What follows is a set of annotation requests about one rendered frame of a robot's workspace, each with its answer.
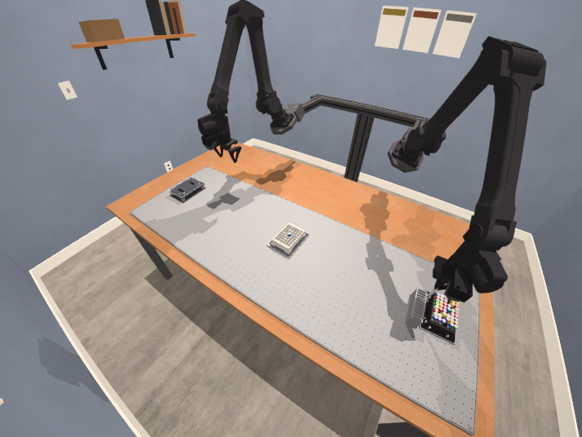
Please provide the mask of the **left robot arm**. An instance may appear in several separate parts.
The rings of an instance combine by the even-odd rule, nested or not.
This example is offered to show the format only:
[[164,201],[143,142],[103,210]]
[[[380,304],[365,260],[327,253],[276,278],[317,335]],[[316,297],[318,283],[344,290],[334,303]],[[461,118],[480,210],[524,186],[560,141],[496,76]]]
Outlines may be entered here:
[[454,253],[466,268],[452,255],[442,265],[441,276],[449,279],[444,295],[456,302],[470,299],[473,285],[478,293],[486,294],[500,289],[508,279],[496,251],[514,238],[515,194],[531,95],[545,83],[546,60],[538,50],[493,37],[487,37],[482,46],[472,69],[435,115],[411,130],[407,143],[400,140],[392,152],[416,168],[423,154],[439,150],[446,139],[445,130],[487,84],[494,86],[495,109],[483,188],[464,242]]

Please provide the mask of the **cream grid rack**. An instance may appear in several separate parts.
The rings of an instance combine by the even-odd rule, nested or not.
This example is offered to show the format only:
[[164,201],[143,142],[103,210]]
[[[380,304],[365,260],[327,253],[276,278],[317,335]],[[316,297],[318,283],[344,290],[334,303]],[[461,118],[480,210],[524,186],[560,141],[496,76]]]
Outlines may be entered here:
[[[288,238],[288,233],[291,237]],[[273,239],[272,244],[289,252],[305,235],[305,230],[288,223]]]

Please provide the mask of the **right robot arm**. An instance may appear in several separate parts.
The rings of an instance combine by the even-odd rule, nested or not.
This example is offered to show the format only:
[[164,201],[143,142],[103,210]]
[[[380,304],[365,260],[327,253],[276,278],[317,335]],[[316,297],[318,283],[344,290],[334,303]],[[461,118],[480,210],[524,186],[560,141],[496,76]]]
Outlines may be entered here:
[[[276,91],[273,90],[271,85],[262,30],[263,17],[265,17],[264,11],[246,0],[240,0],[228,7],[227,18],[225,21],[225,23],[227,24],[228,22],[228,24],[218,60],[214,83],[207,100],[207,107],[211,114],[197,119],[199,131],[203,135],[201,136],[202,143],[209,150],[214,150],[217,143],[223,145],[230,143],[228,131],[225,132],[225,130],[229,130],[228,117],[225,114],[228,113],[227,104],[229,100],[228,94],[231,75],[240,44],[241,34],[245,26],[249,33],[255,73],[258,82],[258,98],[256,100],[257,110],[262,114],[271,114],[271,127],[288,127],[294,118],[293,113],[287,113],[282,108],[280,99],[277,97]],[[218,130],[223,130],[224,132],[218,132]]]

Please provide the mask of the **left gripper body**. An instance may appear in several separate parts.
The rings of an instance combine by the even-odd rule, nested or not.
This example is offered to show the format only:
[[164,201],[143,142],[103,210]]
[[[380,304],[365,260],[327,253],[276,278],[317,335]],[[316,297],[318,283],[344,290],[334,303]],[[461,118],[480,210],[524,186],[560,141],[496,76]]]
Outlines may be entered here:
[[[456,260],[456,258],[455,258],[455,254],[453,254],[452,256],[453,256],[453,259],[455,260],[455,262],[456,262],[456,263],[457,263],[459,266],[461,266],[461,267],[463,267],[463,268],[466,268],[466,267],[462,266],[462,264],[460,264],[460,263],[459,263],[459,262]],[[449,280],[449,279],[448,279],[447,277],[445,277],[445,276],[441,276],[442,265],[444,265],[446,261],[447,261],[447,259],[446,259],[446,258],[440,257],[440,256],[438,256],[438,255],[437,255],[435,258],[434,258],[433,278],[435,278],[436,280],[440,280],[440,281],[442,281],[443,283],[446,283],[446,284],[448,284],[448,280]]]

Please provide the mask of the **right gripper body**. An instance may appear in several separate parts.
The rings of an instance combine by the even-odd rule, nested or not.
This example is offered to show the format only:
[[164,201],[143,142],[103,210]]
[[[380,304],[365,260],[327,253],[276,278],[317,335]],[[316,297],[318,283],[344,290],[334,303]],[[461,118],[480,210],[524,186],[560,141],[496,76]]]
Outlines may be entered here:
[[[218,131],[219,131],[219,132],[224,132],[223,130],[218,130]],[[238,141],[237,141],[236,139],[231,139],[230,128],[229,128],[229,130],[225,130],[225,131],[228,131],[228,134],[229,134],[229,139],[230,139],[230,143],[227,143],[227,144],[225,144],[225,145],[223,145],[223,144],[220,144],[220,143],[217,143],[217,144],[220,144],[220,148],[221,148],[221,149],[227,150],[227,151],[229,151],[229,152],[234,152],[235,150],[237,150],[237,149],[238,149],[238,147],[237,147],[237,146],[235,146],[235,147],[231,148],[231,146],[232,146],[233,144],[237,144],[237,143],[238,143]]]

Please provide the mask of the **black vial rack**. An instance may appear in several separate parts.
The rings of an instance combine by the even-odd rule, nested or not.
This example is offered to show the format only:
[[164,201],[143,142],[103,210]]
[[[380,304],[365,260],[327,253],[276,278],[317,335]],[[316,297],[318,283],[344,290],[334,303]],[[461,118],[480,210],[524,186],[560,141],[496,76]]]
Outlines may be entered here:
[[439,331],[440,333],[443,333],[445,335],[449,335],[449,337],[453,336],[454,334],[456,334],[456,330],[452,330],[451,328],[447,328],[448,323],[444,323],[444,324],[440,324],[439,322],[435,322],[432,321],[432,311],[433,311],[433,305],[434,305],[434,296],[437,293],[434,293],[430,296],[430,303],[429,303],[429,309],[428,309],[428,314],[427,314],[427,323],[426,326],[430,326],[432,329],[435,329],[437,331]]

